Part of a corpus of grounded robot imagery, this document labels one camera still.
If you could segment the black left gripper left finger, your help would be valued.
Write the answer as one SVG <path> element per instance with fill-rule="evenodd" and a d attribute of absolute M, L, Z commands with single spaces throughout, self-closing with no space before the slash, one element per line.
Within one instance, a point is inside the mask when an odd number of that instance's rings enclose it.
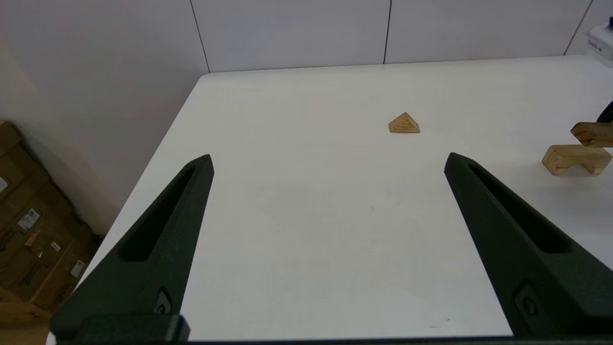
<path fill-rule="evenodd" d="M 57 343 L 181 343 L 180 314 L 214 176 L 186 164 L 79 284 L 50 322 Z"/>

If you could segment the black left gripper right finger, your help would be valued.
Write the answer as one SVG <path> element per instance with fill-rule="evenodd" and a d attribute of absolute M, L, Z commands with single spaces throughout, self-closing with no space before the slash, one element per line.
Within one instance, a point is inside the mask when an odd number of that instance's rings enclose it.
<path fill-rule="evenodd" d="M 476 161 L 444 174 L 515 336 L 611 338 L 610 268 Z"/>

